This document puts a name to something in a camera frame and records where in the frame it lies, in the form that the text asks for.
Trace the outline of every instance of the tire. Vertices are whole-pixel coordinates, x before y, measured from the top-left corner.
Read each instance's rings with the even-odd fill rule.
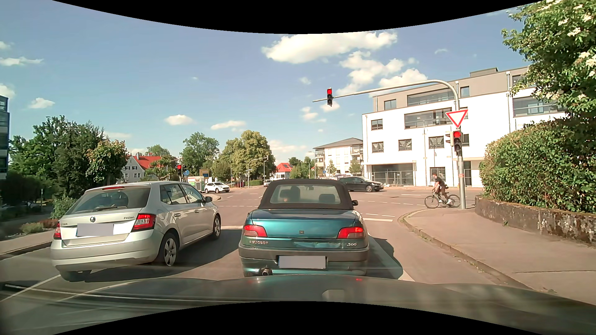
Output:
[[[219,236],[222,234],[222,218],[219,215],[215,216],[213,219],[213,230],[209,238],[211,240],[217,240]]]
[[[424,198],[424,205],[426,206],[426,208],[437,208],[439,207],[439,199],[437,199],[437,197],[435,196],[428,196]]]
[[[449,207],[456,208],[460,206],[460,197],[456,196],[455,194],[451,194],[447,197],[447,199],[451,199],[452,203],[449,204]]]
[[[159,251],[154,263],[163,266],[174,266],[178,258],[178,249],[178,238],[171,232],[167,232],[159,245]]]
[[[87,276],[91,273],[91,270],[86,271],[64,271],[60,272],[62,279],[69,282],[84,281]]]

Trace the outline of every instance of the bush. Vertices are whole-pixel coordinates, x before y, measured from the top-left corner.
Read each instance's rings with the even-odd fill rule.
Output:
[[[64,216],[64,214],[66,214],[66,212],[68,212],[68,210],[75,204],[75,202],[76,199],[67,196],[55,198],[53,201],[54,210],[52,211],[49,217],[52,219],[60,219]]]
[[[44,231],[44,225],[41,222],[29,222],[21,226],[21,231],[25,234]]]
[[[485,194],[528,206],[596,212],[596,156],[581,156],[562,119],[529,125],[486,146]]]

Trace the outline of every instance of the asphalt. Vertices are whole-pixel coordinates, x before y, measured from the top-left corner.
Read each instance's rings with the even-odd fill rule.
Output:
[[[237,245],[246,215],[260,202],[264,187],[232,190],[219,194],[216,202],[222,217],[222,235],[216,241],[200,241],[179,253],[176,266],[164,269],[150,265],[129,266],[93,272],[86,281],[64,281],[51,266],[49,248],[0,260],[0,308],[5,322],[10,316],[34,307],[77,294],[131,281],[158,277],[223,280],[242,278]],[[473,204],[476,192],[468,192]],[[353,192],[372,236],[372,255],[368,276],[418,281],[429,284],[479,283],[502,284],[452,253],[421,238],[399,218],[425,209],[427,190],[387,188],[376,193]]]

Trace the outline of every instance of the yield sign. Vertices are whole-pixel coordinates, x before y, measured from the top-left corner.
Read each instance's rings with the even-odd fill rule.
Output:
[[[465,118],[465,115],[468,114],[468,110],[467,109],[462,109],[462,110],[448,111],[445,114],[447,115],[447,117],[449,118],[449,120],[451,120],[451,122],[453,122],[453,124],[455,125],[455,127],[456,128],[459,128],[461,126],[461,122]]]

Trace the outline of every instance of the white car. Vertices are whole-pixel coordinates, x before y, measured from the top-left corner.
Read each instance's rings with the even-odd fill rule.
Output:
[[[207,185],[205,185],[205,193],[209,192],[229,192],[229,186],[227,186],[221,181],[210,182]]]

